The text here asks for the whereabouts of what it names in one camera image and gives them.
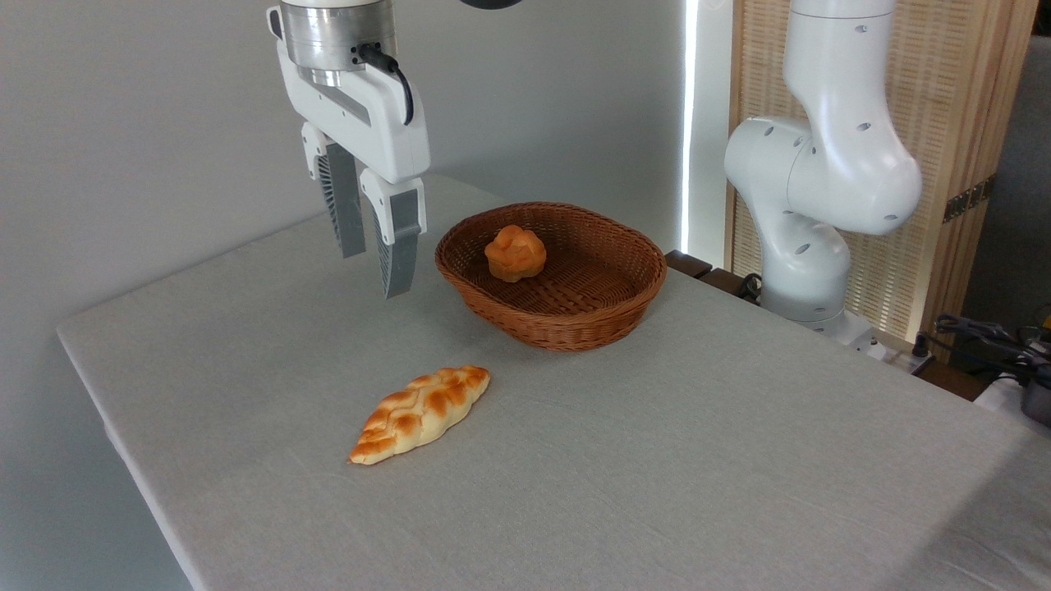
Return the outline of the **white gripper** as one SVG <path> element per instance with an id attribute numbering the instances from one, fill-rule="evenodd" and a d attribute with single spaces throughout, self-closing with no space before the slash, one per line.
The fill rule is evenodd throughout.
<path id="1" fill-rule="evenodd" d="M 365 252 L 357 157 L 368 166 L 360 189 L 373 209 L 384 298 L 406 293 L 418 236 L 427 231 L 425 187 L 417 177 L 430 168 L 431 152 L 420 96 L 412 93 L 414 116 L 406 125 L 397 76 L 365 65 L 342 72 L 338 87 L 320 85 L 301 77 L 285 42 L 275 48 L 291 105 L 308 121 L 301 127 L 305 163 L 320 183 L 342 257 Z"/>

